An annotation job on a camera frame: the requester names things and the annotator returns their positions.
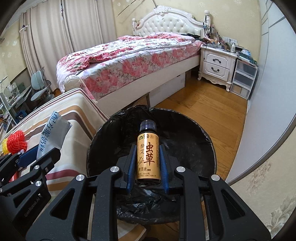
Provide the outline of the pink floral quilt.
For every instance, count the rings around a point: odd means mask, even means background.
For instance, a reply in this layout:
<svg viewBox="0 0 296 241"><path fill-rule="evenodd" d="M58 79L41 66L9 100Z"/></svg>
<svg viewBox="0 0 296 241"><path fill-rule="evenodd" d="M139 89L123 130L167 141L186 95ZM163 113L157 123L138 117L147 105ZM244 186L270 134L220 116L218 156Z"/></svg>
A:
<svg viewBox="0 0 296 241"><path fill-rule="evenodd" d="M139 78L195 56L202 44L191 36L175 33L122 36L61 58L56 66L57 84L61 92L66 92L65 78L76 75L80 88L98 101Z"/></svg>

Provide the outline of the clear plastic drawer unit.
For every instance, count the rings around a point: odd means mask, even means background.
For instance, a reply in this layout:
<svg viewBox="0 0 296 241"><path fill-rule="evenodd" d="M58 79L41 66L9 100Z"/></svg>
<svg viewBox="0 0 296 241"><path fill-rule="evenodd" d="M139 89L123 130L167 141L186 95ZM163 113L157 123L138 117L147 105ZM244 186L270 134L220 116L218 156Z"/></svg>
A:
<svg viewBox="0 0 296 241"><path fill-rule="evenodd" d="M246 59L238 58L233 73L230 92L248 100L254 86L258 67Z"/></svg>

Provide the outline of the beige curtains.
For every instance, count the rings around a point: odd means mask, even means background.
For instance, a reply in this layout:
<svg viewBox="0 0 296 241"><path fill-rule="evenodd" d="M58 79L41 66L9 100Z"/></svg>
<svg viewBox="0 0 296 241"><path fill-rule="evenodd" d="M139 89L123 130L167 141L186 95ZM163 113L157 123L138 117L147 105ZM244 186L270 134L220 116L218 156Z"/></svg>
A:
<svg viewBox="0 0 296 241"><path fill-rule="evenodd" d="M23 56L30 75L43 69L58 88L56 65L64 56L116 39L111 1L26 1L20 15Z"/></svg>

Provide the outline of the white tissue wrapper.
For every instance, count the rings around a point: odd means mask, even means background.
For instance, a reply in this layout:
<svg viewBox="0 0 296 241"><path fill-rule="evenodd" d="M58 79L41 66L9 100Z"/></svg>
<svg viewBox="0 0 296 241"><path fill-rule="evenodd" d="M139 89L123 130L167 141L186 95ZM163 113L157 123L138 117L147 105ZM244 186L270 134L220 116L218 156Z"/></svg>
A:
<svg viewBox="0 0 296 241"><path fill-rule="evenodd" d="M71 127L72 124L69 121L64 119L58 112L53 111L41 132L37 160L53 148L60 150Z"/></svg>

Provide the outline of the yellow foam fruit net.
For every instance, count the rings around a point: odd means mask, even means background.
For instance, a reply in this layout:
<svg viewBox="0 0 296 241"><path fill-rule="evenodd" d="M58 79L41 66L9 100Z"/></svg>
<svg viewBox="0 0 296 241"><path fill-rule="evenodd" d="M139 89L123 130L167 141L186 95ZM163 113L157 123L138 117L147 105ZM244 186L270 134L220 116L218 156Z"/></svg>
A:
<svg viewBox="0 0 296 241"><path fill-rule="evenodd" d="M8 139L5 138L5 139L3 140L3 142L2 142L2 148L3 148L3 154L4 154L4 155L7 155L7 154L10 153L10 151L9 151L8 148L7 148L7 141L8 141Z"/></svg>

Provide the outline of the striped bed sheet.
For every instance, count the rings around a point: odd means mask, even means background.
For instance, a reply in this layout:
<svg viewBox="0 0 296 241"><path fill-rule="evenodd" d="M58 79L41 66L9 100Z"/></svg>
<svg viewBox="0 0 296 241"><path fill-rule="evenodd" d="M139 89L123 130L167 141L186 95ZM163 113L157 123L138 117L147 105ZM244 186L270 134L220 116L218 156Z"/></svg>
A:
<svg viewBox="0 0 296 241"><path fill-rule="evenodd" d="M24 132L28 151L39 145L53 111L72 127L60 149L60 160L46 175L51 199L25 240L143 240L146 230L142 225L116 219L115 201L128 166L117 162L100 175L86 174L87 152L107 118L84 92L76 89L53 99L17 124L12 133Z"/></svg>

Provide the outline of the brown bottle gold label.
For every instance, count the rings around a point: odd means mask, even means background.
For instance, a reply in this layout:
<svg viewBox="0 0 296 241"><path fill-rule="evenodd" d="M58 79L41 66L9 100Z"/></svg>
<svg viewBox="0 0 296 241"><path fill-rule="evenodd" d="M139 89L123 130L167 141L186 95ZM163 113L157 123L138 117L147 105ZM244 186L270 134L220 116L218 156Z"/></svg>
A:
<svg viewBox="0 0 296 241"><path fill-rule="evenodd" d="M140 124L137 137L137 177L135 182L142 187L161 183L159 157L159 136L153 120L144 120Z"/></svg>

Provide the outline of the white under-bed storage box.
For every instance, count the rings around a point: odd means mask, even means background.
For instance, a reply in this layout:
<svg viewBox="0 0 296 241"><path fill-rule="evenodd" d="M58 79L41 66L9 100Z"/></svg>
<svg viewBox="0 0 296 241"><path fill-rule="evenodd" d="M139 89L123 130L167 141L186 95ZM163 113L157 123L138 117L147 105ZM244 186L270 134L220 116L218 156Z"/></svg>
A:
<svg viewBox="0 0 296 241"><path fill-rule="evenodd" d="M154 107L185 87L185 73L162 84L149 93L150 107Z"/></svg>

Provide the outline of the white bed with headboard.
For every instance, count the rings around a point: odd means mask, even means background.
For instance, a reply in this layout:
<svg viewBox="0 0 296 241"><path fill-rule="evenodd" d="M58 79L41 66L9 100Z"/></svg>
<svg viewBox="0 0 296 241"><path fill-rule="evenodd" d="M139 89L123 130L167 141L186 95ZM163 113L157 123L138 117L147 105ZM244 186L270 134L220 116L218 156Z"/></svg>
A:
<svg viewBox="0 0 296 241"><path fill-rule="evenodd" d="M183 88L186 72L200 64L210 27L208 11L197 21L188 12L158 6L132 20L132 35L61 58L58 87L81 88L107 115L153 91L164 100Z"/></svg>

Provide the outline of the white study desk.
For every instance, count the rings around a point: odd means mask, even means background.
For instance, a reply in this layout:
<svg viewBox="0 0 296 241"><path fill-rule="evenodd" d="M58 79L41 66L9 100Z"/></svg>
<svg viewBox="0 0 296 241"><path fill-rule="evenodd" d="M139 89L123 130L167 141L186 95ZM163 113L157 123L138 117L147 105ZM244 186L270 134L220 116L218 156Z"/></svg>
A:
<svg viewBox="0 0 296 241"><path fill-rule="evenodd" d="M10 120L14 124L17 124L16 109L25 103L32 92L32 87L28 86L21 93L19 93L17 88L12 91L8 89L7 92L9 93L9 97L5 95L4 90L1 92L1 110L3 110L3 114L7 114L10 117Z"/></svg>

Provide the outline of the red foam fruit net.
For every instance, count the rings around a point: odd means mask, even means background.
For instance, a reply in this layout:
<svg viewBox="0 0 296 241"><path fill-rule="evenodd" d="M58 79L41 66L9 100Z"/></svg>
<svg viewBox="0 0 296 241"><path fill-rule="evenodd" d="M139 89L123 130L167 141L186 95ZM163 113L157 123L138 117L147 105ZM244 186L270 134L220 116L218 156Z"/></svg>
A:
<svg viewBox="0 0 296 241"><path fill-rule="evenodd" d="M16 154L21 150L25 152L27 150L28 144L25 141L24 132L22 130L18 130L15 133L9 135L6 146L8 151L12 154Z"/></svg>

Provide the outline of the white two-drawer nightstand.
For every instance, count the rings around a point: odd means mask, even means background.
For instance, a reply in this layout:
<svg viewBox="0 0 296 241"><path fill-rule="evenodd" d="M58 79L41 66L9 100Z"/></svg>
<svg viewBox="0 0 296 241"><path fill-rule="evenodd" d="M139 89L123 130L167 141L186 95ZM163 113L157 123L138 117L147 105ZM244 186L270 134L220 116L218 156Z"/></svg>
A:
<svg viewBox="0 0 296 241"><path fill-rule="evenodd" d="M205 78L212 84L224 85L230 91L238 55L207 45L201 46L198 80Z"/></svg>

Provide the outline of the grey blue desk chair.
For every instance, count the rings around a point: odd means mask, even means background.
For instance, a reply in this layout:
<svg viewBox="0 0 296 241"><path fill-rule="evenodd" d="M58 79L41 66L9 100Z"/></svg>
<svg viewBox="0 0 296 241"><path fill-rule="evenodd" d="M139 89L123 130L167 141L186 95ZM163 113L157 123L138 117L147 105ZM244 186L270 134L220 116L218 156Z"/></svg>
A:
<svg viewBox="0 0 296 241"><path fill-rule="evenodd" d="M38 109L54 98L53 92L51 90L51 81L48 80L44 75L44 67L31 76L31 87L35 92L31 97L31 101L37 104L34 110Z"/></svg>

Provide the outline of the black lined trash bin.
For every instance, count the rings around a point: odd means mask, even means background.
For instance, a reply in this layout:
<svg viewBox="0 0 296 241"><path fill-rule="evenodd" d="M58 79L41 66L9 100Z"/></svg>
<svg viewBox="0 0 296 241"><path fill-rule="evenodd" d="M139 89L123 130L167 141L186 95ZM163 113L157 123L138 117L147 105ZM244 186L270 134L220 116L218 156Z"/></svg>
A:
<svg viewBox="0 0 296 241"><path fill-rule="evenodd" d="M130 153L143 120L156 123L160 144L181 166L203 177L216 173L213 142L197 122L171 109L138 105L115 113L99 128L88 150L88 176L101 174ZM135 185L130 194L119 196L116 204L117 218L128 223L157 225L180 219L179 197L161 190Z"/></svg>

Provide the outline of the white round bedpost knob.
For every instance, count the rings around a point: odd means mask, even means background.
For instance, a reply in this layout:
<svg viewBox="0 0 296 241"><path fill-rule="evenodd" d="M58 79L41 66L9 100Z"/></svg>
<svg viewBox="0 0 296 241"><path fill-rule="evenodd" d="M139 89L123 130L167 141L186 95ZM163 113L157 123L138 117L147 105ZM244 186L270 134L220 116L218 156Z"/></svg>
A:
<svg viewBox="0 0 296 241"><path fill-rule="evenodd" d="M72 90L74 88L80 88L80 78L76 75L69 75L64 80L65 91Z"/></svg>

